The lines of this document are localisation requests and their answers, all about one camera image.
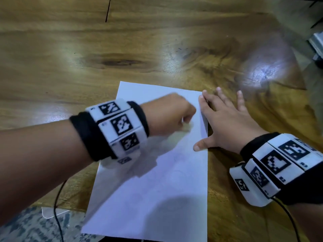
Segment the patterned carpet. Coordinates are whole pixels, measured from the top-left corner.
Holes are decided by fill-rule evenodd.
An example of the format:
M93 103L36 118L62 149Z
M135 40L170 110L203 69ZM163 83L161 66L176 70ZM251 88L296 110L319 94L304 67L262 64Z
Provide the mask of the patterned carpet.
M58 216L66 242L98 242L103 236L82 234L82 212ZM45 219L41 207L30 207L0 227L0 242L61 242L55 218Z

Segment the finger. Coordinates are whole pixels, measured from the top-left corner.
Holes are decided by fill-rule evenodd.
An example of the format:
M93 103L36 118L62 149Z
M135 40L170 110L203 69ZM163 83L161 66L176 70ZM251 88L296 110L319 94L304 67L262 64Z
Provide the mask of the finger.
M195 113L196 113L196 108L193 105L189 104L189 106L185 112L185 115L183 117L183 122L189 123L191 121L193 115L195 115Z
M193 150L200 151L202 149L211 147L216 147L216 141L213 135L198 141L196 144L194 144Z
M223 93L223 91L222 91L222 89L221 89L220 87L217 87L217 88L216 88L216 92L218 93L218 96L221 98L221 100L224 102L224 104L225 104L226 106L228 106L229 108L234 108L234 109L235 109L235 106L233 105L233 103L231 102L231 100L230 100L230 99L228 99L228 98L224 95L224 93Z
M248 112L246 106L244 105L244 98L241 91L237 92L237 104L238 104L238 110L241 112Z
M210 120L212 114L214 114L214 111L210 108L210 106L207 104L207 101L205 100L203 95L199 96L199 104L202 113L205 115L205 117Z
M214 105L216 110L225 108L224 102L218 96L209 94L206 90L203 90L202 95L207 101L211 102Z

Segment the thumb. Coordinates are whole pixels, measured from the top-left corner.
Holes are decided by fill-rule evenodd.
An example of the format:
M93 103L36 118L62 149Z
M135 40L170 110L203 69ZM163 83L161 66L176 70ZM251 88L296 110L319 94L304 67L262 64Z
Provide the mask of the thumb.
M207 138L201 139L193 146L194 151L200 151L202 149L211 148L216 146L216 140L213 134Z

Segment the wristband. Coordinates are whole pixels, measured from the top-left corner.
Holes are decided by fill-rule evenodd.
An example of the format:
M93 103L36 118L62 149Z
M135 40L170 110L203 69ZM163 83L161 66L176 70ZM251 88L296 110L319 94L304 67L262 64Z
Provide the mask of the wristband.
M230 168L243 196L254 206L265 206L276 196L286 205L323 203L323 155L291 134L264 134L240 152L244 164Z
M133 101L122 99L86 108L70 121L94 161L107 157L124 164L127 155L139 150L149 136L146 116Z

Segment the wooden surface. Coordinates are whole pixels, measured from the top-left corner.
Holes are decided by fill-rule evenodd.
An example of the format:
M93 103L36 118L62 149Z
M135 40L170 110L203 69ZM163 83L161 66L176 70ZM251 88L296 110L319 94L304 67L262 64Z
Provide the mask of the wooden surface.
M300 70L263 0L1 0L0 129L66 119L114 99L119 81L213 91L268 131L323 150ZM295 241L275 204L248 205L229 177L240 157L209 151L208 241ZM86 211L97 164L60 206ZM35 204L53 206L57 189Z

